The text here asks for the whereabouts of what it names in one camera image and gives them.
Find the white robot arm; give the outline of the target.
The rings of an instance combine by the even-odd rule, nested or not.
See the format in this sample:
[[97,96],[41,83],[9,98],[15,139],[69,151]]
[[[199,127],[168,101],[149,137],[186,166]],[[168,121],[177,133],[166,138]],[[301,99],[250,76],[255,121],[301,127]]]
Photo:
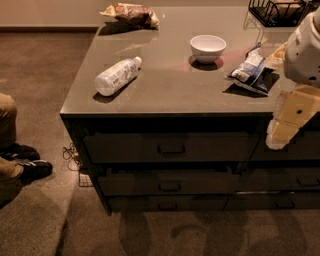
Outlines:
[[266,137],[272,150],[285,147],[320,111],[320,8],[304,18],[282,49],[284,75],[296,85],[276,99]]

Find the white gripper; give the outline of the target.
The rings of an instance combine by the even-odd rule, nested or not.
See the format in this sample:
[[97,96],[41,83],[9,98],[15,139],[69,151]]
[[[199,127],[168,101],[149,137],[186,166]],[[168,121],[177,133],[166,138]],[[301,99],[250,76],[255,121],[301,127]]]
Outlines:
[[282,90],[277,97],[273,118],[267,128],[266,145],[283,149],[320,110],[320,88],[297,84],[291,91]]

